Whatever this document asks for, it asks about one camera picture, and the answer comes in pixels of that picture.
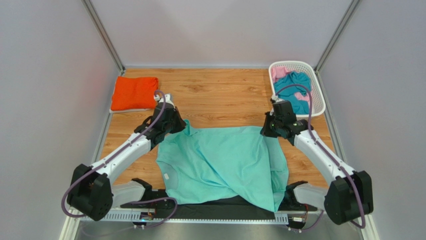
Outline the mint green t-shirt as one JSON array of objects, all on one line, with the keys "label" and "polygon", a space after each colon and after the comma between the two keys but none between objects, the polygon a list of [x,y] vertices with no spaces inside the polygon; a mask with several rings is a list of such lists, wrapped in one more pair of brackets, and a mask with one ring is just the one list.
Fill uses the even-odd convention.
[{"label": "mint green t-shirt", "polygon": [[289,179],[279,140],[259,126],[195,128],[190,124],[158,146],[165,190],[178,204],[242,197],[276,212]]}]

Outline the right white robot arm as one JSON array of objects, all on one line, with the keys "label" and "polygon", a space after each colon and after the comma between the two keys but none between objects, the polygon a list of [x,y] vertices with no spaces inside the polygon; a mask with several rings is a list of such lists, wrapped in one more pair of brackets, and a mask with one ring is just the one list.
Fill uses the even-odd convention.
[{"label": "right white robot arm", "polygon": [[261,135],[288,140],[313,163],[328,185],[321,188],[307,181],[290,184],[286,189],[290,202],[324,211],[337,225],[350,222],[365,228],[366,215],[374,210],[371,176],[366,171],[354,170],[330,150],[312,127],[310,118],[297,119],[289,101],[271,103],[272,110],[265,113]]}]

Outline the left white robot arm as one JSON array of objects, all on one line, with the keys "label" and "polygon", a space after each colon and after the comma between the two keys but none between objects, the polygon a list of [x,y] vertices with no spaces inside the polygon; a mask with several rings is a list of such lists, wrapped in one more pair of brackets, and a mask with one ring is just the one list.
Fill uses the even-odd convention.
[{"label": "left white robot arm", "polygon": [[171,102],[160,102],[130,137],[108,156],[90,166],[80,164],[71,178],[70,187],[61,199],[61,209],[71,218],[103,219],[112,208],[122,205],[150,205],[149,185],[139,178],[114,185],[117,178],[137,159],[152,151],[166,135],[183,131],[186,123]]}]

